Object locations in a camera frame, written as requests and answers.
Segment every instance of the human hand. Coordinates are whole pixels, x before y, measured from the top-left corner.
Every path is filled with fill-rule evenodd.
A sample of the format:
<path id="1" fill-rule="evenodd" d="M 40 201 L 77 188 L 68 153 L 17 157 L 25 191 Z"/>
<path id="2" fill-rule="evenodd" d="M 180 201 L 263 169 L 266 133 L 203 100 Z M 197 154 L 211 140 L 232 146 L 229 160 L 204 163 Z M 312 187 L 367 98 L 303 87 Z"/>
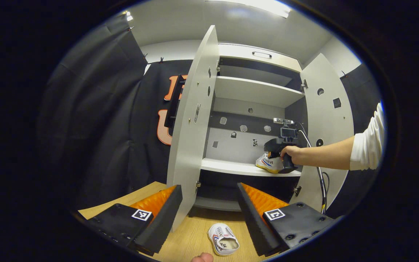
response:
<path id="1" fill-rule="evenodd" d="M 193 257 L 190 262 L 213 262 L 213 259 L 213 255 L 203 252 L 201 255 Z"/>
<path id="2" fill-rule="evenodd" d="M 298 146 L 286 146 L 281 151 L 281 159 L 283 159 L 285 154 L 288 154 L 292 157 L 292 162 L 295 163 L 296 158 L 300 154 L 301 149 Z"/>

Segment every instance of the white ceiling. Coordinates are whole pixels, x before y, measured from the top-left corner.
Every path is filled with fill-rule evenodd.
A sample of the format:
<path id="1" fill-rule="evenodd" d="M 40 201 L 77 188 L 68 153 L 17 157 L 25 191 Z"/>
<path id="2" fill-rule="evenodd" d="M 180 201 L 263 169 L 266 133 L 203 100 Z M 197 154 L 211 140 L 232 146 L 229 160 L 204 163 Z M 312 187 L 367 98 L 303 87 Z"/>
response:
<path id="1" fill-rule="evenodd" d="M 149 0 L 127 10 L 139 46 L 200 40 L 216 25 L 220 42 L 266 48 L 305 63 L 332 37 L 295 10 L 285 19 L 246 5 L 204 0 Z"/>

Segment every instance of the ceiling light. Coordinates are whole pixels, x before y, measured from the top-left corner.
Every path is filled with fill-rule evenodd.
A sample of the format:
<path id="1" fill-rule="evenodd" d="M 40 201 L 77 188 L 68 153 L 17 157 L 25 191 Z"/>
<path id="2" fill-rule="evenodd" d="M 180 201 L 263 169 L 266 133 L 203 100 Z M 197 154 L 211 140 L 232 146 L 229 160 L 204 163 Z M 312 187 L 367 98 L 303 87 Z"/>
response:
<path id="1" fill-rule="evenodd" d="M 218 2 L 230 2 L 242 5 L 249 5 L 251 7 L 256 7 L 259 9 L 266 10 L 268 12 L 274 13 L 281 17 L 287 18 L 291 8 L 287 5 L 284 5 L 281 2 L 275 0 L 205 0 L 205 1 L 218 1 Z"/>

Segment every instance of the white sleeve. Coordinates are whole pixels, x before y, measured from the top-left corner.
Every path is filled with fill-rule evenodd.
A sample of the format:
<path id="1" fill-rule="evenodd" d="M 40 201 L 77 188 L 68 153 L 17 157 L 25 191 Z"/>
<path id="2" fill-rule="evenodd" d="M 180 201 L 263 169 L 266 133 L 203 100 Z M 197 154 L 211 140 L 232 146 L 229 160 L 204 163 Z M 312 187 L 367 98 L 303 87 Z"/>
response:
<path id="1" fill-rule="evenodd" d="M 381 160 L 384 146 L 384 116 L 381 103 L 378 103 L 368 128 L 354 138 L 350 156 L 350 170 L 376 169 Z"/>

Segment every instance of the sneaker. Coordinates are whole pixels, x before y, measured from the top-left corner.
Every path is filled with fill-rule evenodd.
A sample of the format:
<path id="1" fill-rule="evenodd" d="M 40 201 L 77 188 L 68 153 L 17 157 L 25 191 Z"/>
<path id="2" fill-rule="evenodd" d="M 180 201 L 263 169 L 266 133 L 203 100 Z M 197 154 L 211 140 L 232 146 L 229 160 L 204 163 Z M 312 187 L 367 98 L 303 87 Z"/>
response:
<path id="1" fill-rule="evenodd" d="M 208 231 L 216 255 L 231 255 L 239 248 L 239 243 L 232 230 L 223 223 L 214 224 Z"/>
<path id="2" fill-rule="evenodd" d="M 266 169 L 273 174 L 277 174 L 279 171 L 284 169 L 284 165 L 282 164 L 280 157 L 269 159 L 266 153 L 256 160 L 255 165 L 259 168 Z"/>

